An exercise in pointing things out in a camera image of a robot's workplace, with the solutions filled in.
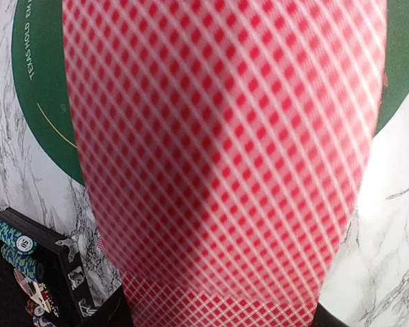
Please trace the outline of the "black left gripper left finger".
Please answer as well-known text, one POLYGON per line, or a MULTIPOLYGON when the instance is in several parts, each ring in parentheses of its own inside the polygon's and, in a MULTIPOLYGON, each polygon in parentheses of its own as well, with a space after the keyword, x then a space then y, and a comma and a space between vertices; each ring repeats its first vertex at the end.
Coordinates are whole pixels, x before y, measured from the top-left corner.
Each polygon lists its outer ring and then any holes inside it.
POLYGON ((132 327, 132 314, 123 289, 117 289, 91 317, 87 318, 85 326, 132 327))

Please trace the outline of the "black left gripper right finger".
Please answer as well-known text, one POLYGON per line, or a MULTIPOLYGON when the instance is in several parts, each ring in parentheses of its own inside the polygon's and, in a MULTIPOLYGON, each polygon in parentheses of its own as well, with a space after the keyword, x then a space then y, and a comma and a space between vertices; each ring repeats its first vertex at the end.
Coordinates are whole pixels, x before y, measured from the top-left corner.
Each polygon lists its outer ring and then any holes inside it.
POLYGON ((348 327, 348 325, 337 319, 319 303, 313 318, 313 327, 348 327))

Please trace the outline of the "red back card deck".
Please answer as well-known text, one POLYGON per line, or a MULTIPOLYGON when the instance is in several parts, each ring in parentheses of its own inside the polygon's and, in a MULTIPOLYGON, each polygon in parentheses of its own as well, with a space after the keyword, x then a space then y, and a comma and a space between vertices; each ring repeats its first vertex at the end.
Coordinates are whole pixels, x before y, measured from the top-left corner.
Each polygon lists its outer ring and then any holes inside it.
POLYGON ((136 326, 311 326, 378 121, 386 1, 64 1, 82 175, 136 326))

